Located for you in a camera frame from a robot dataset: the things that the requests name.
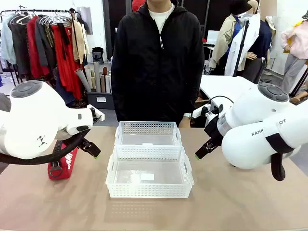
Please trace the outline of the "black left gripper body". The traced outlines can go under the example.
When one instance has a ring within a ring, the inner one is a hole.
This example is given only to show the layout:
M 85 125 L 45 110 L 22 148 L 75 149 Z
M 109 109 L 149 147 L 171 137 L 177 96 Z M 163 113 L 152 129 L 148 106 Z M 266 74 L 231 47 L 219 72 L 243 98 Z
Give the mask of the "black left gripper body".
M 91 147 L 91 142 L 85 138 L 82 138 L 77 147 L 83 151 L 89 151 Z

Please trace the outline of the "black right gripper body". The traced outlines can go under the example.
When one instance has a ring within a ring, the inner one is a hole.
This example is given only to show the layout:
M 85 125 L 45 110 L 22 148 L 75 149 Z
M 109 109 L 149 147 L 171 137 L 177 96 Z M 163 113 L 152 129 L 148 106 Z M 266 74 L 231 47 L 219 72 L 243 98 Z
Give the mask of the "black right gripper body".
M 218 130 L 217 122 L 218 117 L 215 117 L 205 126 L 204 131 L 210 137 L 206 142 L 207 146 L 221 146 L 223 136 Z

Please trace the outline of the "person's left hand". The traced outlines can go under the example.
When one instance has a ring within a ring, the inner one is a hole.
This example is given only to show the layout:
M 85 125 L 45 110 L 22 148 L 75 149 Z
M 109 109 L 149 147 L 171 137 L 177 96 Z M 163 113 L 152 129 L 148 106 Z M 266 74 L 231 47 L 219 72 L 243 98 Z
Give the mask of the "person's left hand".
M 184 116 L 181 122 L 179 123 L 179 128 L 190 128 L 191 127 L 191 119 L 189 117 Z

